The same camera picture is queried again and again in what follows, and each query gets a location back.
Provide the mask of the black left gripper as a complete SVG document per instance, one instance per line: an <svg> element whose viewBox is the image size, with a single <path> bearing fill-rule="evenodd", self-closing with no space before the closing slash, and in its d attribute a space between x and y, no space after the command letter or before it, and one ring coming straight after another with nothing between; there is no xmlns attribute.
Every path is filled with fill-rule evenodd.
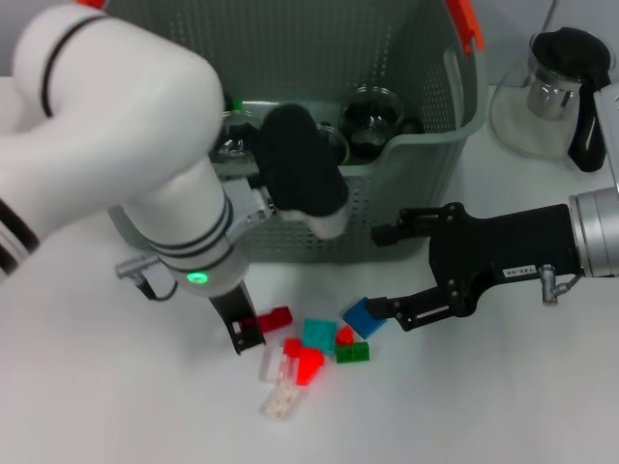
<svg viewBox="0 0 619 464"><path fill-rule="evenodd" d="M266 343L244 282L224 295L211 298L210 303L222 319L237 355Z"/></svg>

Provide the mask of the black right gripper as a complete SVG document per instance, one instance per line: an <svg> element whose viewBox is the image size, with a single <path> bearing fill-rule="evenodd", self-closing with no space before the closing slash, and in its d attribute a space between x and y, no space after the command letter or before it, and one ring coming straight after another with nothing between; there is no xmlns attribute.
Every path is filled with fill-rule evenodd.
<svg viewBox="0 0 619 464"><path fill-rule="evenodd" d="M550 265L559 276L577 275L580 262L567 205L499 217L470 216L460 203L404 208L395 224L371 227L377 247L428 238L436 286L413 295L368 299L375 320L394 318L405 332L451 317L467 317L489 288L539 277Z"/></svg>

